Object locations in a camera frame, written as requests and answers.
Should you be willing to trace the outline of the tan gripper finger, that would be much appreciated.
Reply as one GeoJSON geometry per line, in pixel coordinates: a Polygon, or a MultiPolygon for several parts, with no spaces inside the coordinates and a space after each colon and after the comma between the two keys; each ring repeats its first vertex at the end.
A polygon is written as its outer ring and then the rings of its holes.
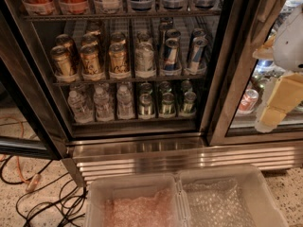
{"type": "Polygon", "coordinates": [[[264,44],[253,52],[253,57],[258,60],[271,61],[274,56],[273,45],[276,36],[271,36],[264,44]]]}
{"type": "Polygon", "coordinates": [[[286,72],[270,78],[257,109],[255,129],[263,133],[274,130],[302,100],[302,73],[286,72]]]}

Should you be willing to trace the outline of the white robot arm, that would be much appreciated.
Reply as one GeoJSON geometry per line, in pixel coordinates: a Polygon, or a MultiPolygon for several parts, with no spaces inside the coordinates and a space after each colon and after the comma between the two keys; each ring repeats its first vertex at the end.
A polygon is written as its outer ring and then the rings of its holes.
{"type": "Polygon", "coordinates": [[[258,106],[255,129],[274,130],[303,101],[303,5],[298,5],[277,33],[256,49],[253,57],[269,60],[285,70],[266,84],[258,106]]]}

